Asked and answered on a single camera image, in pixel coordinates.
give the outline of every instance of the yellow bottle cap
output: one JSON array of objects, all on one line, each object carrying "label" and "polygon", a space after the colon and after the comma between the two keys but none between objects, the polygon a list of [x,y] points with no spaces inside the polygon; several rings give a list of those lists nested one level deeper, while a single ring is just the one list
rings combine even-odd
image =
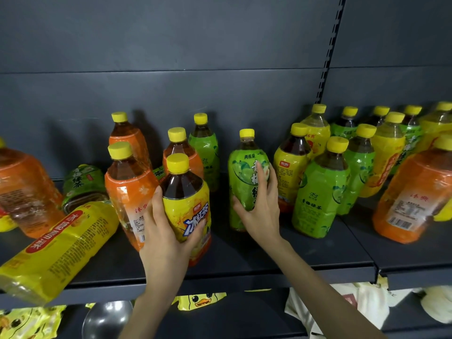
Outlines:
[{"label": "yellow bottle cap", "polygon": [[342,111],[342,115],[345,115],[346,117],[354,117],[356,113],[358,113],[358,108],[351,106],[344,107]]},{"label": "yellow bottle cap", "polygon": [[439,136],[437,140],[433,143],[433,146],[437,149],[452,151],[452,135],[451,134],[442,134]]},{"label": "yellow bottle cap", "polygon": [[373,109],[373,113],[375,115],[379,115],[381,117],[384,117],[389,112],[389,107],[386,106],[375,106]]},{"label": "yellow bottle cap", "polygon": [[449,111],[452,109],[452,102],[440,101],[435,108],[437,111]]},{"label": "yellow bottle cap", "polygon": [[170,142],[180,143],[187,139],[187,133],[183,127],[173,127],[168,130],[168,138]]},{"label": "yellow bottle cap", "polygon": [[126,122],[127,113],[126,112],[115,112],[112,113],[112,118],[114,122]]},{"label": "yellow bottle cap", "polygon": [[326,143],[326,149],[334,153],[343,153],[347,150],[348,140],[342,137],[331,137]]},{"label": "yellow bottle cap", "polygon": [[240,130],[239,134],[240,138],[254,138],[254,130],[252,128],[244,128],[243,130]]},{"label": "yellow bottle cap", "polygon": [[128,141],[118,141],[109,145],[109,153],[112,159],[121,160],[133,155],[132,147]]},{"label": "yellow bottle cap", "polygon": [[195,118],[195,124],[197,124],[197,125],[207,124],[207,114],[206,113],[196,113],[194,118]]},{"label": "yellow bottle cap", "polygon": [[184,153],[170,154],[166,159],[166,166],[172,174],[184,174],[189,170],[189,157]]},{"label": "yellow bottle cap", "polygon": [[389,112],[388,115],[386,115],[385,122],[393,122],[394,124],[400,124],[403,121],[404,117],[405,117],[404,113]]},{"label": "yellow bottle cap", "polygon": [[296,122],[292,124],[290,134],[296,137],[304,137],[306,134],[308,134],[308,125],[302,124],[301,122]]},{"label": "yellow bottle cap", "polygon": [[404,113],[407,115],[418,115],[421,113],[422,106],[408,105],[405,107]]},{"label": "yellow bottle cap", "polygon": [[323,114],[323,113],[325,113],[325,110],[326,110],[326,105],[323,105],[321,103],[314,103],[312,105],[313,113]]},{"label": "yellow bottle cap", "polygon": [[367,124],[360,124],[356,129],[356,135],[362,138],[371,138],[375,134],[376,127]]}]

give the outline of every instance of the green bottle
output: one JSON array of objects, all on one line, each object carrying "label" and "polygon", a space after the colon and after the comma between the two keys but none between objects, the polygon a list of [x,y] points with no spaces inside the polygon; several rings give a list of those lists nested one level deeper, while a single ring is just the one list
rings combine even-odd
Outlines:
[{"label": "green bottle", "polygon": [[356,137],[350,139],[348,148],[343,154],[350,167],[350,179],[337,210],[339,215],[348,214],[372,171],[375,151],[370,143],[370,138],[375,132],[375,126],[360,124],[356,130]]},{"label": "green bottle", "polygon": [[331,137],[326,151],[309,163],[298,189],[292,224],[312,238],[327,235],[341,203],[350,177],[342,155],[347,145],[347,139]]},{"label": "green bottle", "polygon": [[331,125],[331,136],[343,137],[345,139],[350,139],[355,136],[356,123],[353,117],[358,113],[358,108],[356,107],[344,107],[342,111],[342,116],[337,119],[334,124]]},{"label": "green bottle", "polygon": [[195,130],[189,136],[189,144],[199,154],[204,166],[204,180],[211,192],[216,192],[220,184],[220,157],[217,136],[207,125],[207,114],[196,113]]},{"label": "green bottle", "polygon": [[395,174],[400,164],[415,150],[416,144],[421,140],[422,128],[417,115],[421,112],[421,106],[408,105],[405,107],[405,117],[399,127],[405,134],[405,146],[400,156],[391,169],[389,175]]},{"label": "green bottle", "polygon": [[232,209],[232,196],[235,195],[246,210],[252,210],[256,203],[259,161],[268,180],[270,163],[268,157],[254,142],[254,130],[240,130],[240,146],[229,155],[227,169],[229,174],[229,224],[233,230],[246,232],[240,217]]}]

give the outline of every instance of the silver round object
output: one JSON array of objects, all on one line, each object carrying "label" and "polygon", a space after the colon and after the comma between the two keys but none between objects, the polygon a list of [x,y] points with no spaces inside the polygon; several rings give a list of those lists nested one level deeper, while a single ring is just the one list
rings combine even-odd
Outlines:
[{"label": "silver round object", "polygon": [[83,339],[117,339],[133,311],[130,301],[96,303],[83,321]]}]

